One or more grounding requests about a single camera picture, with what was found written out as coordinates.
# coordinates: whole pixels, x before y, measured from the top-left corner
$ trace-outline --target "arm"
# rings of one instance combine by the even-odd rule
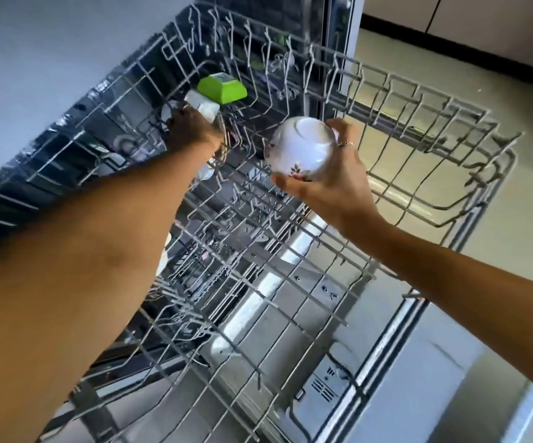
[[[1,442],[34,441],[143,302],[182,197],[221,142],[197,111],[173,115],[177,151],[100,180],[0,246]]]
[[[345,143],[359,139],[339,119],[329,125]],[[337,148],[331,163],[319,182],[278,174],[273,180],[533,381],[533,282],[387,223],[377,211],[355,146]]]

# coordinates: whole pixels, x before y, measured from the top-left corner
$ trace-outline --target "forearm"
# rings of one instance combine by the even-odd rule
[[[0,246],[0,441],[33,441],[129,322],[210,156],[189,146],[103,179]]]
[[[349,237],[533,381],[533,282],[377,221]]]

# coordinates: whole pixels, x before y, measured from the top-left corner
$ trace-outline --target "lower dish rack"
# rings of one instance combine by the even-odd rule
[[[489,111],[198,2],[4,165],[0,239],[166,151],[162,108],[219,71],[248,89],[222,107],[229,150],[194,181],[169,263],[41,441],[313,441],[347,395],[366,403],[375,364],[426,303],[404,298],[365,355],[337,342],[376,275],[397,276],[270,182],[263,149],[285,118],[357,124],[380,212],[456,251],[515,163],[520,134],[502,136]]]

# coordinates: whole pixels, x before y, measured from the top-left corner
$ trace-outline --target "hand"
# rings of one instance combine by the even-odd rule
[[[202,146],[210,152],[207,159],[217,152],[224,140],[223,133],[189,105],[185,105],[182,110],[172,109],[168,126],[170,148]]]
[[[363,222],[385,222],[375,206],[367,170],[359,158],[359,136],[355,126],[340,118],[326,123],[340,135],[328,167],[319,181],[304,182],[283,174],[272,181],[288,194],[304,201],[322,219],[350,238],[351,230]]]

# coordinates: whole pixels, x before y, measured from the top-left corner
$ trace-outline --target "wire rack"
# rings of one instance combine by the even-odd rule
[[[218,71],[248,88],[246,99],[222,107],[227,152],[211,164],[213,177],[193,182],[171,230],[168,265],[43,441],[78,422],[97,442],[145,432],[150,441],[182,439],[191,426],[203,442],[226,428],[241,441],[265,433],[289,440],[280,410],[314,361],[332,357],[330,335],[345,325],[347,305],[367,295],[376,271],[396,275],[272,185],[263,150],[286,118],[357,124],[382,214],[454,250],[515,163],[521,134],[502,136],[488,110],[198,2],[4,165],[0,239],[70,190],[166,151],[162,109]],[[394,320],[406,323],[424,304],[405,299]],[[388,329],[399,335],[400,326]],[[381,360],[388,339],[365,363]],[[347,375],[365,401],[363,380]],[[198,388],[183,395],[190,383]],[[125,398],[151,391],[136,417],[122,415]],[[218,413],[200,417],[210,402]]]

